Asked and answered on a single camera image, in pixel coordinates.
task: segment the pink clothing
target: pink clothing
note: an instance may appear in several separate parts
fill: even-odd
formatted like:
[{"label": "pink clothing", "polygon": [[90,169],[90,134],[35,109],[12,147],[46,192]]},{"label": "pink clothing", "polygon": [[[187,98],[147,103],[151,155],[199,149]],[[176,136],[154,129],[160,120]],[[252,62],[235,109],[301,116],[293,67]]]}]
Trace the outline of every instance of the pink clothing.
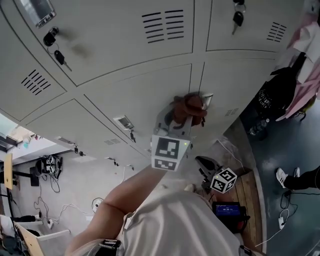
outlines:
[{"label": "pink clothing", "polygon": [[[307,22],[303,23],[303,27],[308,26],[314,22],[314,17],[309,18]],[[300,40],[300,30],[302,27],[297,29],[294,33],[290,46],[294,45],[295,42]],[[290,106],[286,109],[283,116],[279,117],[276,121],[283,120],[291,117],[299,109],[301,109],[314,95],[317,95],[317,99],[320,99],[320,60],[314,64],[313,69],[305,80],[304,83],[297,82],[295,87],[294,97]]]}]

